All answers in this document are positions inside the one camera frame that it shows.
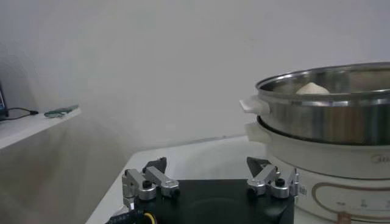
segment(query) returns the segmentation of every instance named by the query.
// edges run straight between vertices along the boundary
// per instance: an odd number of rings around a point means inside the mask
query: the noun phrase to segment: stainless steel steamer basket
[[[330,94],[296,94],[313,82]],[[268,129],[331,144],[390,145],[390,63],[315,68],[264,79],[241,100]]]

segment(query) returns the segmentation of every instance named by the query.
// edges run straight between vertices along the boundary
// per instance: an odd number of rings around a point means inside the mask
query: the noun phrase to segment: white shelf
[[[0,122],[0,150],[28,138],[81,113],[80,108],[63,117],[46,118],[43,114],[24,117],[14,121]]]

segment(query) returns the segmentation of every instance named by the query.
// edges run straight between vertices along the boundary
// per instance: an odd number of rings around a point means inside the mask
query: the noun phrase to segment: white plastic handle
[[[241,108],[244,110],[245,113],[266,115],[270,112],[268,103],[259,99],[257,95],[240,100],[239,103],[241,104]]]
[[[270,135],[261,129],[258,123],[246,124],[245,132],[250,142],[269,143],[271,141]]]

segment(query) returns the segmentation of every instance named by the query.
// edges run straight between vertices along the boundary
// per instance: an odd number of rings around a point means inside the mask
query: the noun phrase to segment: white table
[[[148,161],[167,157],[165,174],[173,179],[243,179],[250,178],[246,158],[264,158],[264,145],[248,142],[246,137],[228,138],[197,144],[138,152],[124,166],[115,182],[98,204],[86,224],[105,223],[122,206],[122,179],[125,169],[141,170]],[[328,224],[300,209],[296,209],[298,224]]]

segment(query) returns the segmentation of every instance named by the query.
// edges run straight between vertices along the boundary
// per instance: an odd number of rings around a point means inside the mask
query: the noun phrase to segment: control panel
[[[362,219],[390,220],[390,188],[353,187],[319,183],[312,191],[324,209]]]

